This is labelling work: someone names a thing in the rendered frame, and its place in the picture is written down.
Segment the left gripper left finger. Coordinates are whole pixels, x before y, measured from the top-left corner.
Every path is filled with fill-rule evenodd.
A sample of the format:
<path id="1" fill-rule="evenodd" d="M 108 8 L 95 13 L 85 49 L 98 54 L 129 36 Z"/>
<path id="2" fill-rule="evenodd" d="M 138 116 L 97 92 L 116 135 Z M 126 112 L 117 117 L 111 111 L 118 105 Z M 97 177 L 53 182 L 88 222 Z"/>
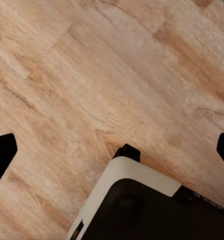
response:
<path id="1" fill-rule="evenodd" d="M 0 179 L 18 151 L 13 133 L 0 136 Z"/>

